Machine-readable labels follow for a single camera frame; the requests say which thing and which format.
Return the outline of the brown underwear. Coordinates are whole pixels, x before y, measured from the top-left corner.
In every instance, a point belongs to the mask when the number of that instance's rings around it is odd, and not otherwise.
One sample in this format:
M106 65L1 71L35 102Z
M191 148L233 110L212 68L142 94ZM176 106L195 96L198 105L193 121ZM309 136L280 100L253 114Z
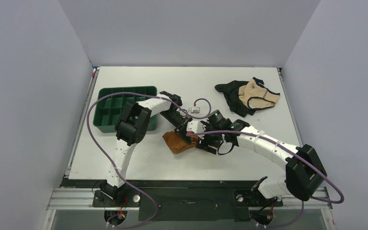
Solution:
M199 140L198 136L187 136L191 139L191 144L188 144L173 131L166 132L162 137L173 154L178 154L187 149L194 148Z

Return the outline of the beige underwear with dark trim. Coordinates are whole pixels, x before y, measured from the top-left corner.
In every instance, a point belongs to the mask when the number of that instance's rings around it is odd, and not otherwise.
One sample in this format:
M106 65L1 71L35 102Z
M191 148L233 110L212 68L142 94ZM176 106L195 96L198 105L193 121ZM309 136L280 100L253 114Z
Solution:
M263 80L253 77L238 90L238 98L248 108L264 110L272 108L280 99L280 93L273 92L264 86Z

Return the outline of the black patterned underwear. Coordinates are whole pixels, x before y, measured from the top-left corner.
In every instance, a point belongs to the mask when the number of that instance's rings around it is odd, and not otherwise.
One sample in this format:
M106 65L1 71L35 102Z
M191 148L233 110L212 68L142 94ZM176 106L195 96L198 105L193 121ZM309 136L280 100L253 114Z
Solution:
M255 113L255 110L245 106L238 96L239 88L241 86L246 86L247 83L248 81L233 80L226 84L215 85L215 90L223 94L230 111L241 117L246 117L247 115L253 115Z

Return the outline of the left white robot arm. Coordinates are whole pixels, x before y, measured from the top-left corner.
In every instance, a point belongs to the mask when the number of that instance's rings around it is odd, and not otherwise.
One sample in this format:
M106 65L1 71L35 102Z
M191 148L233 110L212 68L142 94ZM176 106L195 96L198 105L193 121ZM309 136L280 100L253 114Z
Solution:
M185 144L191 145L192 138L187 136L187 125L193 121L187 112L180 109L181 97L162 91L156 96L147 96L141 102L129 100L121 110L115 124L116 149L113 156L107 155L112 169L100 184L105 200L112 206L118 206L125 197L126 172L134 148L140 143L147 132L150 118L160 114L174 126L173 133L178 135Z

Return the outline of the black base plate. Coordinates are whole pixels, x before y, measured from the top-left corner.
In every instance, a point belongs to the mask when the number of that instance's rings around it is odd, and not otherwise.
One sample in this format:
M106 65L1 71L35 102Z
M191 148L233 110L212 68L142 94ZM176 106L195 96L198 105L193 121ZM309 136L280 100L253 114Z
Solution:
M137 208L140 221L265 220L271 207L301 207L301 201L291 195L264 198L258 194L255 181L131 180L130 183L113 188L104 180L64 178L60 186L87 188L93 196L89 207L104 208L106 217L118 214L118 219L122 219L128 210Z

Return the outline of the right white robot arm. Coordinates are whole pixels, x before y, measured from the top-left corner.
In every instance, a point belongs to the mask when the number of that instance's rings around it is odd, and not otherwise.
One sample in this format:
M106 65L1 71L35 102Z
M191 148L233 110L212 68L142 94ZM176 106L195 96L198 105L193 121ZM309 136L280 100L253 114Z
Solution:
M314 147L287 144L243 120L224 118L219 110L206 120L190 121L186 128L189 136L199 138L196 148L200 150L220 155L221 145L229 143L232 148L248 149L263 156L284 171L279 177L264 176L253 186L251 198L258 205L285 195L308 201L327 178Z

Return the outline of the aluminium frame rail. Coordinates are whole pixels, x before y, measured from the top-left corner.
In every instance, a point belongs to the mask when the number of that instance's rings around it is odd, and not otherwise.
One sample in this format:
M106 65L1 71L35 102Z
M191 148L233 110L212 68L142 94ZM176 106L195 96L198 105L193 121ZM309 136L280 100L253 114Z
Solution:
M90 188L54 188L47 210L118 210L119 207L94 207Z

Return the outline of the green compartment tray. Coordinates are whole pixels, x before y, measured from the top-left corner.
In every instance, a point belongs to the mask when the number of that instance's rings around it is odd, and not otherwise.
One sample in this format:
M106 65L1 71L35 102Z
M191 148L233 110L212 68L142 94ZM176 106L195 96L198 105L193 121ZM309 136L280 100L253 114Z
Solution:
M158 91L155 86L102 88L99 90L98 99L117 92L134 92L156 96ZM95 108L93 125L103 133L114 133L116 122L126 102L140 102L146 99L144 96L130 94L115 95L104 99Z

